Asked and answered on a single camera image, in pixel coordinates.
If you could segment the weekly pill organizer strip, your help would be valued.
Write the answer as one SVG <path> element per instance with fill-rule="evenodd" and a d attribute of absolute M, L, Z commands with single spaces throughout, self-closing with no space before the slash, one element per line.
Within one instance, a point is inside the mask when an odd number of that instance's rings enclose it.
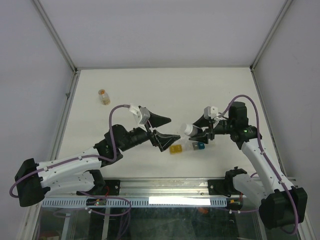
<path fill-rule="evenodd" d="M 198 141 L 192 141 L 187 138 L 181 138 L 169 147 L 171 155 L 182 154 L 190 151 L 202 151 L 205 149 L 205 144 Z"/>

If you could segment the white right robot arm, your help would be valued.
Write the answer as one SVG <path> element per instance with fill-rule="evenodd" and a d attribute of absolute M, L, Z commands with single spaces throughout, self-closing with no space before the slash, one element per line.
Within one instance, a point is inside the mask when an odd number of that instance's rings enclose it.
<path fill-rule="evenodd" d="M 255 205 L 268 229 L 293 225 L 293 232 L 304 221 L 308 195 L 296 187 L 281 169 L 274 165 L 263 146 L 257 127 L 249 124 L 245 103 L 235 101 L 228 107 L 228 117 L 223 118 L 217 109 L 208 106 L 191 128 L 191 141 L 208 144 L 217 135 L 229 135 L 239 150 L 248 158 L 260 184 L 254 182 L 242 168 L 226 171 L 223 184 L 215 190 L 227 197 L 244 194 Z"/>

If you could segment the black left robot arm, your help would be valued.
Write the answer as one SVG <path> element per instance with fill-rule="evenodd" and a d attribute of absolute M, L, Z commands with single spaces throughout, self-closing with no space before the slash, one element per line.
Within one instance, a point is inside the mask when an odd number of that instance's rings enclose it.
<path fill-rule="evenodd" d="M 10 196 L 18 199 L 21 207 L 30 207 L 54 194 L 98 195 L 105 188 L 100 169 L 121 160 L 123 152 L 145 142 L 164 152 L 181 139 L 178 134 L 157 131 L 172 121 L 169 117 L 154 114 L 145 107 L 135 116 L 137 127 L 127 130 L 121 124 L 110 124 L 101 141 L 75 156 L 43 162 L 26 159 L 14 177 Z"/>

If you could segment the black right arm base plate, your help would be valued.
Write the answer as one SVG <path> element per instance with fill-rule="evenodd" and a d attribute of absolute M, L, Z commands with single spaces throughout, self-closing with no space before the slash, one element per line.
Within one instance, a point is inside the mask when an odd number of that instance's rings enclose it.
<path fill-rule="evenodd" d="M 243 192 L 238 191 L 235 188 L 234 179 L 209 179 L 207 181 L 208 194 L 213 195 L 222 195 L 230 198 L 233 195 L 241 195 Z"/>

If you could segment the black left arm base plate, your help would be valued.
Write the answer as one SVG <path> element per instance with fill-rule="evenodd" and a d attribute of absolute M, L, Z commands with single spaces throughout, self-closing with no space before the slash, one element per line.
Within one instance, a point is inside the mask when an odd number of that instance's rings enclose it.
<path fill-rule="evenodd" d="M 120 189 L 120 179 L 105 179 L 102 186 L 94 186 L 93 189 L 86 191 L 86 193 L 92 196 L 118 196 Z"/>

